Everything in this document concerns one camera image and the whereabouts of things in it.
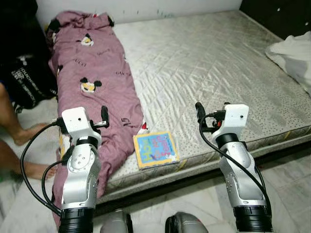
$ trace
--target children's book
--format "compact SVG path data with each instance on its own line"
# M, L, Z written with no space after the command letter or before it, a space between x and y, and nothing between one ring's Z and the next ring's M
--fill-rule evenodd
M133 139L140 169L179 162L170 132L141 134Z

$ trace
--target white wall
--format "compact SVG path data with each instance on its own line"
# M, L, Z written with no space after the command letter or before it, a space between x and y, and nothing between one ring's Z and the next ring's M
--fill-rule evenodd
M242 0L37 0L41 26L59 12L108 12L116 23L237 10Z

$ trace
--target quilted mattress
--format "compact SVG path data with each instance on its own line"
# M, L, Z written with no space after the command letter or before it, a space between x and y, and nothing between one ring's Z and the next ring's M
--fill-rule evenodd
M180 163L139 170L130 156L98 201L218 167L200 138L195 103L250 112L241 140L254 157L311 140L311 99L264 54L279 39L239 11L116 25L151 132L170 131Z

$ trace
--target bare foot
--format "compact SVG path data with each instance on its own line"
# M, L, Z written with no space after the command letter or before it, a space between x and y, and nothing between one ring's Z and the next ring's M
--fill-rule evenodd
M29 178L41 180L42 175L43 175L45 169L47 169L47 167L48 167L48 165L25 163L26 175ZM56 173L56 170L57 169L55 167L52 167L47 174L47 179L53 177Z
M40 123L29 129L23 130L16 136L16 138L14 138L14 143L18 146L24 145L45 126L47 126L46 123Z

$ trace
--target person's leg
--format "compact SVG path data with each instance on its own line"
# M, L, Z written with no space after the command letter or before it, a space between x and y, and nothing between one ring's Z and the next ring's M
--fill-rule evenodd
M41 179L43 172L48 167L48 165L34 164L25 162L26 175L30 178ZM12 149L4 142L0 140L0 168L6 168L14 171L17 174L21 174L19 159ZM52 168L47 178L52 177L56 172L55 168Z
M0 126L6 129L18 146L25 144L39 130L46 126L46 124L41 123L24 130L17 119L9 94L2 83L0 83L0 113Z

